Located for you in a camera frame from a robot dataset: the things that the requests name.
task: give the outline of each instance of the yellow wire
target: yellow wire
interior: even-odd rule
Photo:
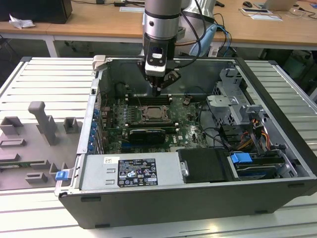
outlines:
[[[238,148],[238,150],[243,149],[244,147],[248,146],[248,145],[249,145],[250,143],[252,143],[252,142],[253,142],[252,139],[248,140],[246,143],[244,143],[243,145],[241,145],[241,146]]]

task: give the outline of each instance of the white label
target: white label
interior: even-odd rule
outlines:
[[[0,169],[12,169],[12,168],[19,168],[20,166],[18,165],[3,165],[0,166]]]
[[[117,164],[120,157],[104,157],[104,164]]]
[[[151,182],[151,181],[156,181],[157,178],[148,178],[148,181]]]

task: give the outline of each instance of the slotted metal surface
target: slotted metal surface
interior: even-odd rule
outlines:
[[[83,121],[92,71],[90,58],[32,58],[24,62],[0,98],[0,121],[18,116],[22,123],[36,123],[28,112],[31,101],[44,101],[46,114],[56,122],[65,117]]]
[[[92,59],[33,58],[28,65],[65,65],[65,63],[67,65],[91,65],[91,62]],[[248,64],[250,67],[258,67],[259,65],[258,62],[248,62]],[[268,62],[263,62],[259,67],[272,66]],[[12,83],[19,81],[51,82],[53,87],[58,82],[75,82],[76,84],[76,82],[91,82],[92,78],[91,76],[16,75]],[[281,76],[263,76],[260,77],[260,80],[261,82],[286,82]],[[50,113],[53,111],[82,111],[86,108],[88,94],[76,93],[81,88],[74,85],[67,88],[50,87],[49,89],[66,89],[68,94],[58,94],[56,96],[52,94],[52,91],[49,91],[45,94],[5,95],[0,98],[0,110],[1,112],[10,112],[12,114],[20,111],[24,114],[31,101],[44,101],[46,110]],[[296,92],[282,95],[280,93],[271,93],[271,96],[281,107],[304,107],[307,105],[302,96]],[[317,124],[315,113],[307,113],[305,116],[292,113],[288,114],[288,118],[299,131],[303,129],[311,130]],[[34,122],[34,119],[23,119],[22,121]],[[317,139],[309,140],[307,143],[311,148],[317,147]],[[150,201],[145,201],[145,206],[140,208],[144,211],[144,216],[155,216],[155,214],[151,213],[152,205],[154,204]],[[126,201],[122,206],[133,206],[133,204],[129,204],[129,201]],[[314,194],[312,196],[298,197],[273,214],[84,230],[78,226],[75,219],[55,197],[53,189],[39,189],[38,193],[22,192],[20,194],[2,191],[0,192],[0,237],[55,238],[63,235],[64,237],[86,238],[306,238],[317,237],[316,214],[317,194]]]
[[[259,81],[317,155],[317,106],[280,67],[267,61],[246,61]],[[248,88],[251,98],[259,104]]]

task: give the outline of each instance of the wooden desk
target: wooden desk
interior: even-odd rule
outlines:
[[[113,5],[72,2],[73,13],[66,24],[51,24],[50,35],[142,38],[141,12],[120,12]]]
[[[239,8],[245,7],[242,6],[243,0],[221,0],[221,2],[225,7],[215,7],[213,12],[223,15],[225,27],[232,35],[233,45],[265,44],[275,48],[317,47],[317,20],[307,17],[297,18],[283,11],[273,11],[274,15],[278,13],[283,21],[253,20],[239,11]],[[317,13],[317,9],[308,2],[297,3],[303,9]],[[221,17],[217,15],[215,18],[221,24]]]
[[[221,2],[225,7],[215,6],[213,12],[223,15],[225,27],[232,35],[232,46],[317,50],[317,20],[297,18],[281,11],[276,13],[281,15],[283,21],[253,20],[239,11],[243,0]],[[306,10],[317,12],[308,2],[299,1],[298,4]],[[0,22],[0,34],[7,38],[45,40],[51,57],[58,56],[54,40],[142,42],[142,13],[120,12],[119,7],[112,5],[72,2],[72,6],[73,12],[66,24],[36,23],[34,28],[19,30],[7,22]],[[219,15],[216,20],[222,23]],[[223,33],[217,32],[214,42],[223,40]]]

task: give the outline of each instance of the robotic arm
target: robotic arm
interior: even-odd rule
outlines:
[[[180,78],[173,69],[166,69],[174,58],[182,0],[146,0],[144,55],[138,67],[149,81],[153,96]]]

